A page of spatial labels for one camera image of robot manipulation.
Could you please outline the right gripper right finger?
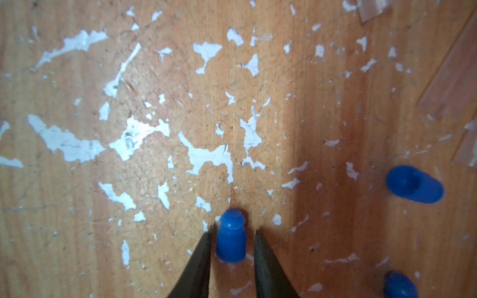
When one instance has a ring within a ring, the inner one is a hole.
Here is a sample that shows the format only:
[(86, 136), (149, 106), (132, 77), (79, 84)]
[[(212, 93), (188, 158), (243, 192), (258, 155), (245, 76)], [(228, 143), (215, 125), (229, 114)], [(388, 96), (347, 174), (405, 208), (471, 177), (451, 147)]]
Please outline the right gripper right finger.
[(298, 298), (261, 230), (254, 236), (255, 284), (258, 298)]

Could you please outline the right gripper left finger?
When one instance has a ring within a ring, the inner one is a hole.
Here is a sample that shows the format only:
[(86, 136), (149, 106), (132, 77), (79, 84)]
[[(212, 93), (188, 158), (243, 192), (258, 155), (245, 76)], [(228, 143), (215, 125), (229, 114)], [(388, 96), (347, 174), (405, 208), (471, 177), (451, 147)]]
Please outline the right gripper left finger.
[(168, 298), (209, 297), (212, 239), (216, 230), (214, 223), (208, 232), (203, 233)]

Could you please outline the clear test tube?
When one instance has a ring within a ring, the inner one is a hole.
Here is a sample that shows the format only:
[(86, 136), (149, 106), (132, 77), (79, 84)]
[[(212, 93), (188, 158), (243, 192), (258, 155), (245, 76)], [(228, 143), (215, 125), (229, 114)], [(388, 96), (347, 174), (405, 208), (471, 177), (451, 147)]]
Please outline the clear test tube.
[(432, 117), (460, 115), (477, 92), (477, 12), (473, 11), (417, 108)]
[(477, 167), (477, 119), (473, 119), (465, 126), (465, 135), (455, 154), (454, 162)]

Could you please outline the blue stopper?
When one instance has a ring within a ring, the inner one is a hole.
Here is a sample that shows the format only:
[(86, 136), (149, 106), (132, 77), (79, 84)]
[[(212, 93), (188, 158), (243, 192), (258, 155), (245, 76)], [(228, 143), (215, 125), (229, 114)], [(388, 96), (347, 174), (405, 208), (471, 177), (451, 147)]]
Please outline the blue stopper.
[(217, 230), (216, 255), (226, 263), (240, 263), (246, 256), (245, 217), (238, 209), (222, 214)]
[(386, 186), (398, 197), (423, 204), (439, 202), (445, 193), (439, 180), (409, 165), (392, 168), (386, 175)]
[(385, 298), (419, 298), (417, 286), (405, 275), (389, 272), (383, 289)]

